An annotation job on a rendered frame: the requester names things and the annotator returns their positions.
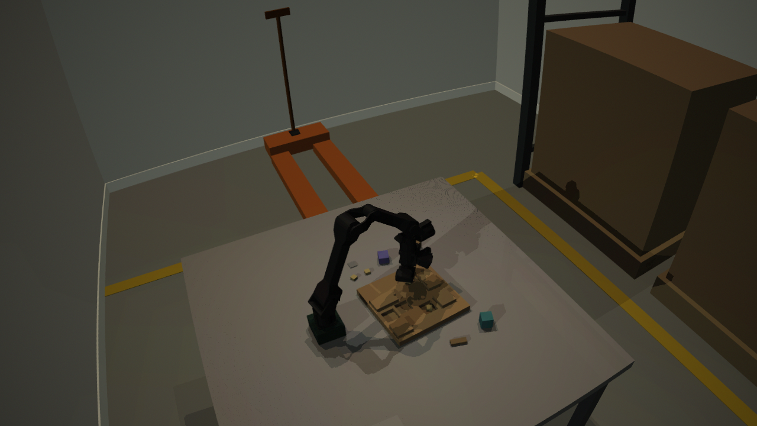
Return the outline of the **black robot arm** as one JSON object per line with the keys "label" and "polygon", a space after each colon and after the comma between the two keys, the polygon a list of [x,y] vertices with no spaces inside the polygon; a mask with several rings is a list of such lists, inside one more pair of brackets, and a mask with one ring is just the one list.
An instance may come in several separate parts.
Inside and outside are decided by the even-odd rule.
{"label": "black robot arm", "polygon": [[[358,222],[355,218],[366,216],[363,222]],[[325,327],[337,325],[335,308],[342,295],[342,289],[338,283],[342,274],[344,261],[348,256],[350,246],[357,241],[360,234],[370,228],[371,222],[381,222],[382,224],[396,227],[402,231],[395,236],[395,240],[400,243],[400,249],[403,251],[414,251],[416,241],[423,242],[435,235],[432,221],[424,220],[419,223],[407,213],[392,213],[371,204],[365,204],[359,208],[352,208],[338,215],[334,222],[335,242],[332,248],[332,254],[329,264],[325,270],[325,276],[317,284],[313,295],[308,301],[313,307],[313,319],[315,320],[318,331]],[[413,266],[417,264],[428,269],[432,264],[433,254],[431,248],[416,249]]]}

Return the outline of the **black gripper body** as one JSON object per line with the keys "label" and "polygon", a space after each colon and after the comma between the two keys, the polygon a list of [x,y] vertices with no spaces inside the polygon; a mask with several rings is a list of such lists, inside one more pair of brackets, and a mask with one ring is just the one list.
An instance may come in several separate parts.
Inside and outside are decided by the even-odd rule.
{"label": "black gripper body", "polygon": [[413,260],[415,258],[416,249],[419,248],[420,245],[416,243],[416,248],[414,251],[403,251],[399,249],[400,254],[400,260],[399,263],[402,264],[401,269],[396,270],[395,279],[397,282],[407,282],[412,283],[413,277],[414,277],[414,266],[413,266]]}

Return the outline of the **teal cube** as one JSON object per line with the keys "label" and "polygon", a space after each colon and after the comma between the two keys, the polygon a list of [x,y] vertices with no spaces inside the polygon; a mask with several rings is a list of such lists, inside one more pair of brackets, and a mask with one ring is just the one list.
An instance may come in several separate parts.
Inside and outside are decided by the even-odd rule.
{"label": "teal cube", "polygon": [[481,312],[480,313],[480,317],[478,319],[479,322],[480,322],[481,328],[493,327],[493,324],[494,324],[494,318],[493,317],[494,316],[492,315],[491,312]]}

